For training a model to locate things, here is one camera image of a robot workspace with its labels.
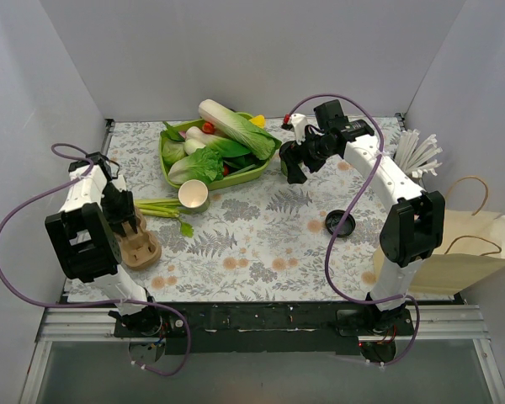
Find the brown cardboard cup carrier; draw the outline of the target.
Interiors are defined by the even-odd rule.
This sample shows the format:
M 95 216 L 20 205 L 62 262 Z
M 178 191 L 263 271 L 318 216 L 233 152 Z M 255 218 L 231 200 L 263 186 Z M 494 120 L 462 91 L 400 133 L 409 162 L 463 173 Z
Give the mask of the brown cardboard cup carrier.
M 124 236 L 115 234 L 120 245 L 123 264 L 134 271 L 142 271 L 156 263 L 162 255 L 160 242 L 146 228 L 146 219 L 138 208 L 136 214 L 136 231 L 128 222 L 122 224 Z

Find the green paper coffee cup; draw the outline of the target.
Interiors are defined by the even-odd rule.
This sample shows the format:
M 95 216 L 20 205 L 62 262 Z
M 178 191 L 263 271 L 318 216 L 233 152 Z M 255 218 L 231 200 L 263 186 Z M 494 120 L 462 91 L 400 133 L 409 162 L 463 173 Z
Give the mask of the green paper coffee cup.
M 287 178 L 288 177 L 288 168 L 285 160 L 282 157 L 279 157 L 280 160 L 280 169 L 282 174 Z

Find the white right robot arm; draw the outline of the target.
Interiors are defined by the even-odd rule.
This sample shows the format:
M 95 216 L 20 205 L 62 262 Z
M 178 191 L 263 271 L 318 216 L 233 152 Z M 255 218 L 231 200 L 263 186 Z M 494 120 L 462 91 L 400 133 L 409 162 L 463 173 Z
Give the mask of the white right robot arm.
M 387 213 L 380 232 L 383 263 L 380 277 L 360 310 L 343 316 L 343 323 L 383 334 L 407 313 L 407 292 L 417 271 L 443 241 L 445 199 L 414 183 L 385 153 L 385 138 L 374 119 L 350 120 L 341 107 L 341 97 L 314 109 L 316 124 L 291 110 L 282 127 L 292 130 L 294 141 L 279 149 L 281 169 L 290 184 L 303 184 L 302 169 L 318 172 L 333 156 L 341 157 L 364 178 L 360 189 L 372 189 Z

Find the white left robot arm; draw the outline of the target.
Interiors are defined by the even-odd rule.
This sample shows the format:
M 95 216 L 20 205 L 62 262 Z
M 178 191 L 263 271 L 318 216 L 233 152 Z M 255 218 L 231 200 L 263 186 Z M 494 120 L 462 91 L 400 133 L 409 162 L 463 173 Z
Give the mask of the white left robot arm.
M 162 316 L 151 305 L 153 297 L 129 272 L 156 263 L 160 243 L 147 230 L 124 177 L 112 173 L 105 155 L 89 153 L 72 162 L 68 172 L 74 185 L 59 212 L 45 219 L 64 274 L 113 300 L 117 309 L 110 316 L 128 330 L 156 335 Z

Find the brown paper bag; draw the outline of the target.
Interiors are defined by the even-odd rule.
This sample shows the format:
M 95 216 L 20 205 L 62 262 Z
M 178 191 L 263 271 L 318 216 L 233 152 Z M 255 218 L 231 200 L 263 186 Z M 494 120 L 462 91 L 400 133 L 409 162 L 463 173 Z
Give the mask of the brown paper bag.
M 505 215 L 484 210 L 488 185 L 471 179 L 484 186 L 482 202 L 445 211 L 443 242 L 413 277 L 411 292 L 454 295 L 505 267 Z

